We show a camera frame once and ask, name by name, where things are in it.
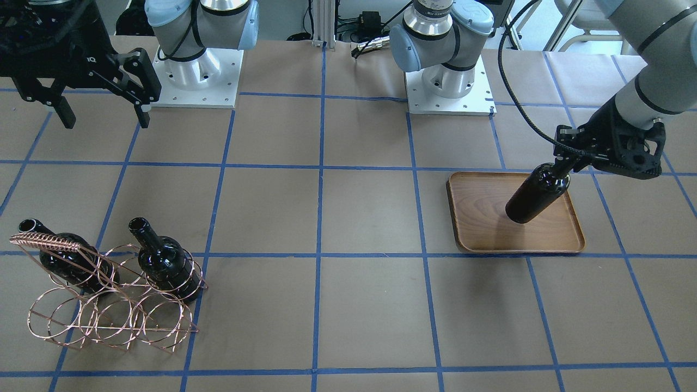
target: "white mounting plate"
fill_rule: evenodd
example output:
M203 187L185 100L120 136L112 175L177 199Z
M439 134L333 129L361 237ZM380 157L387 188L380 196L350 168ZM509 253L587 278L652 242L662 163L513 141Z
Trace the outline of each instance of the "white mounting plate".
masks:
M487 78L487 72L484 69L481 56L475 66L475 82L472 83L472 89L469 94L462 98L443 98L429 93L421 79L423 72L424 70L419 70L404 75L410 113L460 116L489 116L490 114L496 114L496 106L493 103L489 79Z
M212 84L202 90L179 89L169 82L169 71L165 61L155 59L153 67L162 84L160 100L153 102L154 107L209 107L234 109L242 70L243 50L211 49L220 61L220 83Z

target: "bottle mouth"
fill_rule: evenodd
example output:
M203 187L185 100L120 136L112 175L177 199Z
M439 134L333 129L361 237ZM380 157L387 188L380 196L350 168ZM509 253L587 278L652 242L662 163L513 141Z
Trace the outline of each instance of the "bottle mouth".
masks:
M144 229L146 229L150 224L145 218L133 218L129 223L128 223L128 228L131 231L134 232L140 232Z
M36 228L36 226L38 226L38 224L39 223L36 219L25 219L20 223L20 232L31 232Z

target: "wine rack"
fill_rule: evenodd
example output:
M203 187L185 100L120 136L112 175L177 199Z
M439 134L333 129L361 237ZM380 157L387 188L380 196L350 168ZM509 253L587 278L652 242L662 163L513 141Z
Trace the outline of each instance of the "wine rack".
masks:
M77 242L53 234L27 232L12 236L10 242L19 246L41 269L46 271L56 285L41 294L29 308L26 324L37 338L71 349L81 349L88 343L98 343L128 351L136 342L174 352L191 333L197 333L191 308L171 290L158 289L140 271L137 258L139 247L128 244L100 254ZM63 261L90 273L102 289L85 294L77 283L71 285L48 271L29 249L36 249L58 257ZM77 252L90 261L88 271L56 252ZM203 279L201 266L191 253L190 279L197 275L201 288L208 285ZM110 263L111 273L101 269L102 263Z

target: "light blue joint cap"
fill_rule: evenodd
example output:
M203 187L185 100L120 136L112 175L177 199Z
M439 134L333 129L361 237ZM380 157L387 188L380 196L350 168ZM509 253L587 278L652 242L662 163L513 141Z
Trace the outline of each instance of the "light blue joint cap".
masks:
M598 5L600 10L603 11L603 14L605 14L605 17L610 17L612 14L614 14L615 11L620 7L620 4L624 2L625 0L595 0L595 3Z
M697 23L692 26L692 37L690 37L690 50L692 51L692 59L697 66Z
M401 24L390 30L390 50L402 71L415 72L421 69L421 60L414 42Z
M477 1L453 1L450 14L458 24L481 36L488 36L493 30L493 14L487 6Z
M239 50L250 50L256 46L256 39L259 37L259 3L256 0L250 2L250 9L247 12L247 21L240 37Z
M183 14L192 0L146 0L145 13L152 27L164 26Z

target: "wooden tray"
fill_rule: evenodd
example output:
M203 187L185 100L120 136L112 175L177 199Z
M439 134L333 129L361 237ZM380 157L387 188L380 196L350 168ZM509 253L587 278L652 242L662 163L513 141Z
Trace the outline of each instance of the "wooden tray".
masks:
M457 243L474 253L578 253L585 239L569 193L522 225L505 206L527 173L457 172L447 182Z

